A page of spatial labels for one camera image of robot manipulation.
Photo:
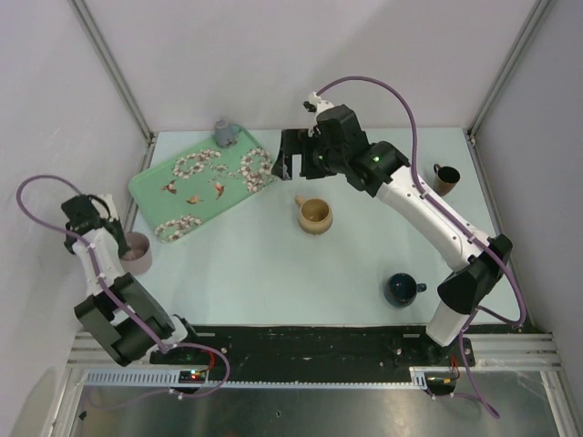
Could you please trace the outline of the beige mug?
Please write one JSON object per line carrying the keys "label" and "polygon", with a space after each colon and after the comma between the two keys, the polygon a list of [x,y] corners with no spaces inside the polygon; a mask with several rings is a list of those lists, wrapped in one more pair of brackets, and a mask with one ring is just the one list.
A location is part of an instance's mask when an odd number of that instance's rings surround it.
{"label": "beige mug", "polygon": [[294,204],[298,208],[298,224],[302,231],[317,236],[332,226],[332,209],[323,199],[295,196]]}

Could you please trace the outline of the blue mug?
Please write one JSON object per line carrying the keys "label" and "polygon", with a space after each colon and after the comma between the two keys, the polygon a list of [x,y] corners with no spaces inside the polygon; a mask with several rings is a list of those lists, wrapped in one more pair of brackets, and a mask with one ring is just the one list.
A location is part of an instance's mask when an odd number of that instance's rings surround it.
{"label": "blue mug", "polygon": [[427,290],[427,284],[417,282],[407,273],[396,273],[383,285],[385,300],[396,308],[406,308],[412,305],[419,293]]}

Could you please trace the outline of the brown mug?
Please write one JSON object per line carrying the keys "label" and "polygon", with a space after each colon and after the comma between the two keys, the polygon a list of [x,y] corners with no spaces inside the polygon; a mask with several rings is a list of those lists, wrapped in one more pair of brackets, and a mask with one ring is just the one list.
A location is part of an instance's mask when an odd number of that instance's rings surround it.
{"label": "brown mug", "polygon": [[440,197],[449,194],[460,181],[461,175],[456,168],[434,164],[434,191]]}

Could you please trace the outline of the pink ribbed mug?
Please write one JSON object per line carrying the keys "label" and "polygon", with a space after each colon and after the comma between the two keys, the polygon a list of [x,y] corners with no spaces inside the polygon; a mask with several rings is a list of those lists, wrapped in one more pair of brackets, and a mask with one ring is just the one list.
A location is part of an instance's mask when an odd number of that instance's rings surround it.
{"label": "pink ribbed mug", "polygon": [[146,273],[152,265],[150,240],[140,232],[129,232],[125,238],[129,251],[120,258],[121,266],[134,276]]}

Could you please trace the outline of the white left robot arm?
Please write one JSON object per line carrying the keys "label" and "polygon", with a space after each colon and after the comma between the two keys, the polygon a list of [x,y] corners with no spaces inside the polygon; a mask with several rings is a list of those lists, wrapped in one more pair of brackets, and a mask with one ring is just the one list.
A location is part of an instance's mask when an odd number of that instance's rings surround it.
{"label": "white left robot arm", "polygon": [[76,195],[61,209],[67,217],[65,247],[79,257],[87,280],[87,297],[74,308],[81,325],[121,366],[143,358],[160,341],[179,361],[194,362],[200,338],[137,279],[152,264],[148,237],[123,231],[109,195]]}

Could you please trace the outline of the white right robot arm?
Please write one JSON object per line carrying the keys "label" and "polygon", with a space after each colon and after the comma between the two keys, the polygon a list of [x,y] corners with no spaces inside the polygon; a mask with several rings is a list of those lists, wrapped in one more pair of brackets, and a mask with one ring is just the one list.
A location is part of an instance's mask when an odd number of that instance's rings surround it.
{"label": "white right robot arm", "polygon": [[421,180],[396,146],[370,142],[345,105],[317,112],[312,128],[284,129],[272,175],[292,179],[295,155],[302,159],[301,177],[345,176],[356,190],[398,212],[441,254],[452,271],[437,288],[440,302],[420,345],[427,362],[443,364],[454,353],[455,337],[502,278],[512,250],[509,238],[491,238],[470,225]]}

